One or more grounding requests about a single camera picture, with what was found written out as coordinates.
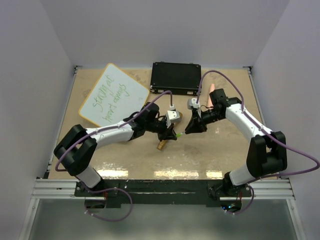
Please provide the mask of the yellow framed whiteboard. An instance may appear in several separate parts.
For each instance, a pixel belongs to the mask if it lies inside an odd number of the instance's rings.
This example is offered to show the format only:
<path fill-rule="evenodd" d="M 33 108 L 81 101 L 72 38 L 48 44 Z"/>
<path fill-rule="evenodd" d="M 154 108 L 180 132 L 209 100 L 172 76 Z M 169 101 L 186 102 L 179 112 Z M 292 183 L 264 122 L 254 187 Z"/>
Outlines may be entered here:
<path fill-rule="evenodd" d="M 149 94 L 148 88 L 109 63 L 78 113 L 99 127 L 109 126 L 141 110 Z"/>

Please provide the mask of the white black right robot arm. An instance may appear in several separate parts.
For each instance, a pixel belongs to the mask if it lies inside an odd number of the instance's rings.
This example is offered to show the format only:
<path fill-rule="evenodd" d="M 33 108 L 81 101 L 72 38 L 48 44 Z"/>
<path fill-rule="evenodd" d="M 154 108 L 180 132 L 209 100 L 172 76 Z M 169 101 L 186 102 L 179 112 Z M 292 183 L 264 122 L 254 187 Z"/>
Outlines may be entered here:
<path fill-rule="evenodd" d="M 222 184 L 213 187 L 212 197 L 215 198 L 218 191 L 233 197 L 248 182 L 287 169 L 287 151 L 284 147 L 286 137 L 281 131 L 274 132 L 265 127 L 247 111 L 238 97 L 227 97 L 222 88 L 211 92 L 209 97 L 213 107 L 206 111 L 201 110 L 197 98 L 187 101 L 191 119 L 185 128 L 185 134 L 206 132 L 208 124 L 227 119 L 249 143 L 245 164 L 227 172 Z"/>

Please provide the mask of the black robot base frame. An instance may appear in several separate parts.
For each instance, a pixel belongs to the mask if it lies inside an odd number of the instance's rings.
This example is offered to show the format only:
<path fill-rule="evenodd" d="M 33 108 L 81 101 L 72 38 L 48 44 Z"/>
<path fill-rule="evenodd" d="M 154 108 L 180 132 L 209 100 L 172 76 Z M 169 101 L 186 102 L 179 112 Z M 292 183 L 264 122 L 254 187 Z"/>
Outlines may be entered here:
<path fill-rule="evenodd" d="M 239 210 L 241 197 L 251 197 L 248 185 L 231 186 L 221 179 L 156 180 L 156 179 L 105 179 L 106 188 L 87 190 L 79 182 L 74 195 L 84 197 L 89 206 L 93 199 L 102 200 L 107 208 L 135 205 L 205 205 Z"/>

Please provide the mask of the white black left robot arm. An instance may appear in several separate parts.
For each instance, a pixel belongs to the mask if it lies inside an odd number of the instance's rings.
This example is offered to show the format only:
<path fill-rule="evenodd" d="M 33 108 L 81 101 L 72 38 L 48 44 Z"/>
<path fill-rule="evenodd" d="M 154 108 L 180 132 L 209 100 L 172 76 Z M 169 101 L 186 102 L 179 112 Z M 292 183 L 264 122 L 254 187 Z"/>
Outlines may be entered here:
<path fill-rule="evenodd" d="M 159 115 L 159 106 L 146 103 L 141 111 L 133 112 L 116 124 L 98 128 L 74 125 L 57 144 L 53 154 L 70 176 L 79 179 L 86 191 L 99 196 L 107 187 L 103 178 L 91 166 L 95 150 L 110 144 L 137 139 L 145 132 L 156 133 L 159 141 L 177 140 L 174 125 L 181 120 L 180 113 L 171 106 L 165 115 Z"/>

